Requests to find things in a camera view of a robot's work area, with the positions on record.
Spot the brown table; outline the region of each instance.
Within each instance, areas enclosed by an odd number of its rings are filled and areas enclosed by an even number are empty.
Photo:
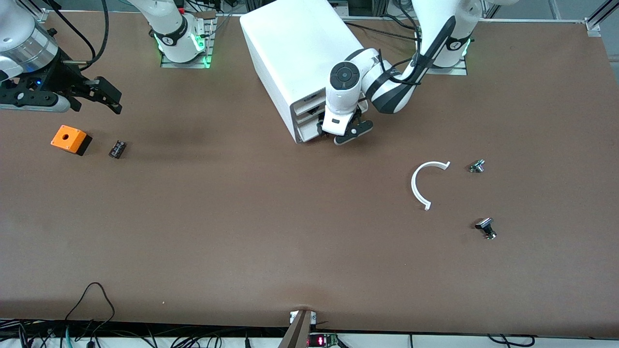
[[[101,13],[69,18],[98,46]],[[199,71],[159,68],[147,29],[112,14],[86,72],[122,115],[1,112],[0,317],[63,318],[99,281],[123,321],[284,326],[309,307],[332,329],[619,336],[619,94],[583,25],[480,24],[469,76],[428,76],[342,147],[294,144],[237,18]],[[354,32],[390,61],[412,49]],[[85,156],[50,146],[61,124],[92,135]],[[452,164],[420,173],[424,211],[410,177],[431,160]],[[488,216],[493,241],[472,228]],[[86,301],[74,318],[109,315]]]

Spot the white box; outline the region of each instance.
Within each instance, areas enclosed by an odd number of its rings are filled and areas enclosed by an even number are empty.
[[[334,65],[362,49],[326,0],[277,0],[241,16],[256,72],[296,143],[318,136]],[[368,109],[367,101],[360,103]]]

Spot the white c-shaped object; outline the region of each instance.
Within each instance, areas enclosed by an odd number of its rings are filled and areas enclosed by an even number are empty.
[[[420,165],[419,168],[417,168],[417,170],[415,171],[415,173],[413,173],[413,177],[410,179],[410,187],[413,189],[413,194],[415,195],[415,198],[417,198],[418,201],[420,201],[422,204],[425,205],[425,210],[428,210],[430,208],[430,206],[432,205],[432,202],[425,199],[422,196],[422,194],[419,193],[419,190],[417,189],[417,173],[419,173],[419,171],[425,167],[438,167],[442,170],[445,170],[447,169],[447,167],[449,167],[450,163],[451,162],[447,162],[447,163],[427,162],[427,163]]]

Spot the gray floor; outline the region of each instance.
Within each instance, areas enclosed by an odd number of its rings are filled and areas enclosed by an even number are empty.
[[[605,0],[554,0],[562,19],[583,19],[591,15]],[[67,10],[101,10],[101,0],[58,0]],[[108,0],[111,11],[135,11],[126,0]],[[512,6],[503,6],[496,18],[552,19],[548,0],[520,0]],[[619,54],[619,11],[601,26],[602,39],[608,55]],[[619,82],[619,63],[609,63]]]

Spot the orange and black block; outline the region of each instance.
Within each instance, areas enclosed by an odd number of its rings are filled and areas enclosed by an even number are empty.
[[[92,138],[85,132],[62,125],[51,140],[51,144],[59,149],[82,156],[90,145]]]

